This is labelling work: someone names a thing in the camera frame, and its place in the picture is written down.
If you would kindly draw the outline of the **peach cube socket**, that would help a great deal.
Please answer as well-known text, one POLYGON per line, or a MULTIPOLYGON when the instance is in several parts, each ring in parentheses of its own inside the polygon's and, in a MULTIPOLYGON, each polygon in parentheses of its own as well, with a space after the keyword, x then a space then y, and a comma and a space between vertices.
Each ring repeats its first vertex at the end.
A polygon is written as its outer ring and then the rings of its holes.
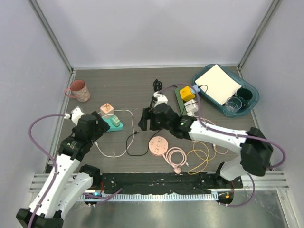
POLYGON ((114 116, 114 108, 109 103, 106 103, 100 107, 100 115, 105 119, 109 119, 114 116))

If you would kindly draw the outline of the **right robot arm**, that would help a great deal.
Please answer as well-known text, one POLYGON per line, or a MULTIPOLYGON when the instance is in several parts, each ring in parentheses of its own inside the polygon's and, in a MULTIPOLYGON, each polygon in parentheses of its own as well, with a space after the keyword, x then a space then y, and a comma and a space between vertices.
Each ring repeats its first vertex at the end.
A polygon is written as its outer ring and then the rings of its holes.
POLYGON ((179 116, 165 103, 143 108, 138 126, 143 131, 164 129, 176 138, 211 143, 236 153, 236 158, 221 163, 216 170, 214 181, 221 188, 245 174, 263 177, 273 153, 270 142, 257 128, 241 131, 214 126, 197 117, 179 116))

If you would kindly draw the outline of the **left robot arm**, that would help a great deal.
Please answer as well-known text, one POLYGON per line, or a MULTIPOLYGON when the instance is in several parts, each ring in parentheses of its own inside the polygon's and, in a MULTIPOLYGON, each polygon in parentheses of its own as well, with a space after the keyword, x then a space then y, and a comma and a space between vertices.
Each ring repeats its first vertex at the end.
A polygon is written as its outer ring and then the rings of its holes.
POLYGON ((82 166, 73 182, 68 181, 93 143, 110 126, 96 111, 85 114, 79 107, 63 117, 75 127, 61 142, 57 157, 51 158, 53 169, 39 194, 28 208, 17 212, 16 218, 24 228, 61 228, 78 198, 87 189, 95 190, 101 184, 100 169, 91 165, 82 166))

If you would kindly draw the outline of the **light blue charger plug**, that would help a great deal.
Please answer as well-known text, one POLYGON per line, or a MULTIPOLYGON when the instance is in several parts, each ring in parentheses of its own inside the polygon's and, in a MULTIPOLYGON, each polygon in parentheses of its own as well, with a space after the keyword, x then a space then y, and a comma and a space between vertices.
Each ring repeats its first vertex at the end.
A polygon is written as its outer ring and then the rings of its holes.
POLYGON ((200 87, 198 85, 193 85, 190 89, 193 94, 197 94, 200 91, 200 87))

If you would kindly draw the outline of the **yellow cube socket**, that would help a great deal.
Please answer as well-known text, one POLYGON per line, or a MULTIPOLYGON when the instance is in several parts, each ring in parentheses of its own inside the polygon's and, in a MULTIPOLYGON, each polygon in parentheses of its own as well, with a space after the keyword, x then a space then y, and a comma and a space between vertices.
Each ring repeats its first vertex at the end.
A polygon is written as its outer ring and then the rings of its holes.
POLYGON ((184 102, 188 102, 195 98, 195 94, 189 86, 186 86, 180 90, 180 97, 184 102))

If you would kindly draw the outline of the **teal triangular socket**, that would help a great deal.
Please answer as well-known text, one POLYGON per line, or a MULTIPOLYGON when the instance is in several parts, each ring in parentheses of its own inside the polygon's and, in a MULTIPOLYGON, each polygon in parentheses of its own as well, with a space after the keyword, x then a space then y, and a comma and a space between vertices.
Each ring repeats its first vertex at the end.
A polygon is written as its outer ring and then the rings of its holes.
POLYGON ((107 132, 121 131, 124 128, 120 119, 115 115, 102 116, 102 119, 110 126, 110 129, 107 132))

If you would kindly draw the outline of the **green power strip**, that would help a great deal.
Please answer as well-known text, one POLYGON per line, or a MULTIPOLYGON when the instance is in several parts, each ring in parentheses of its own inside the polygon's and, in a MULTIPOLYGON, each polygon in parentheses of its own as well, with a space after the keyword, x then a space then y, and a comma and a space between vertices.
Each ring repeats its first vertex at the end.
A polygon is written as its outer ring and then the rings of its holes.
POLYGON ((184 102, 184 101, 181 99, 181 96, 180 96, 180 90, 181 90, 181 89, 182 89, 182 88, 177 87, 177 88, 174 90, 174 92, 175 92, 175 96, 176 96, 176 99, 177 99, 178 107, 179 107, 179 109, 180 109, 180 114, 181 114, 181 115, 187 115, 187 114, 186 114, 186 111, 185 111, 185 107, 184 107, 184 104, 185 104, 186 102, 184 102))

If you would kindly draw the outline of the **pink round socket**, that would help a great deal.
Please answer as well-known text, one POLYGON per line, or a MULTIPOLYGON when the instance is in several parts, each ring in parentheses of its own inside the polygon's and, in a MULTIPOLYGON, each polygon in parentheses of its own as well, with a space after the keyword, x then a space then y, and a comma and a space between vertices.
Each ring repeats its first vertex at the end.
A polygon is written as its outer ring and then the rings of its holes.
POLYGON ((148 149, 154 156, 163 156, 168 151, 168 141, 161 136, 153 137, 148 143, 148 149))

